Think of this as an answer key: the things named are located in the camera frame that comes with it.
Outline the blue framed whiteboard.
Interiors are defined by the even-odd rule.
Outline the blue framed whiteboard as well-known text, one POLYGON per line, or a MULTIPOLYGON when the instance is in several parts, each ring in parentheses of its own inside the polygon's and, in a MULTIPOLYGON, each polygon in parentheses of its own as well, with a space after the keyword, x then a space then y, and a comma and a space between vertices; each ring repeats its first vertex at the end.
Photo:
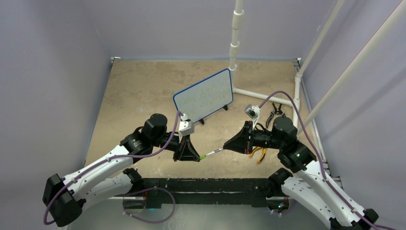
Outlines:
POLYGON ((197 123, 234 100, 230 69, 224 69, 177 93, 172 97, 177 110, 197 123))

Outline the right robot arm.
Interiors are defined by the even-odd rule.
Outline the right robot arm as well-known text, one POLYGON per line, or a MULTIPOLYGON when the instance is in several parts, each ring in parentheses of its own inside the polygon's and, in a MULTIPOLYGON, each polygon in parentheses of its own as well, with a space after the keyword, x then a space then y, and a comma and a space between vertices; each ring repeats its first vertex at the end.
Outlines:
POLYGON ((330 230, 369 230, 379 215, 351 199, 322 168, 316 155, 297 139, 291 119, 278 117, 271 130, 246 121, 223 148, 250 154, 253 147, 278 150, 284 167, 269 177, 269 196, 285 194, 317 216, 330 230))

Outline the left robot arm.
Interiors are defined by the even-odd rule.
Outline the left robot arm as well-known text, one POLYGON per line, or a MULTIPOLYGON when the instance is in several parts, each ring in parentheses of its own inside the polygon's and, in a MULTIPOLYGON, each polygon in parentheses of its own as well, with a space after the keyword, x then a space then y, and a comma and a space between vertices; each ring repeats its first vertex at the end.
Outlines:
POLYGON ((160 191, 157 185, 147 185, 131 167, 143 158, 169 150, 173 152, 174 161, 199 162, 201 158, 190 139, 194 123, 180 111, 176 113, 171 132, 167 131, 167 122, 163 114, 153 114, 143 126, 95 162, 62 177, 57 173, 50 176, 42 198, 46 206, 43 223, 64 227, 84 210, 110 197, 160 191))

